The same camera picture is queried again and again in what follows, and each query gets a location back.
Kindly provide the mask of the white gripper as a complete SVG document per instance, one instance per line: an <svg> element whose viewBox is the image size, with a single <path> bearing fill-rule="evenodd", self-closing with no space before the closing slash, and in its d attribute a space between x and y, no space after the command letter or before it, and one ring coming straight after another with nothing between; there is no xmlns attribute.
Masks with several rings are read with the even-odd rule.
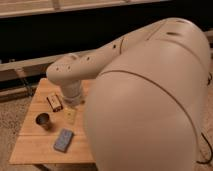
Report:
<svg viewBox="0 0 213 171"><path fill-rule="evenodd" d="M73 109L74 107L80 105L83 101L83 97L81 95L78 95L76 97L64 97L63 98L64 103L72 108L65 108L64 112L66 115L66 119L68 121L69 124L74 124L75 123L75 118L76 118L76 114L77 114L77 110Z"/></svg>

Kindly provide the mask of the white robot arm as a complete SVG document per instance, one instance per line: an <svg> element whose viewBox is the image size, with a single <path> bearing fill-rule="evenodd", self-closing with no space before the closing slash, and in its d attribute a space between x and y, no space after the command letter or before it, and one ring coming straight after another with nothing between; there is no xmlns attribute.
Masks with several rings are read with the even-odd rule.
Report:
<svg viewBox="0 0 213 171"><path fill-rule="evenodd" d="M46 74L69 103L91 80L84 129L99 171L194 171L210 63L203 31L166 18Z"/></svg>

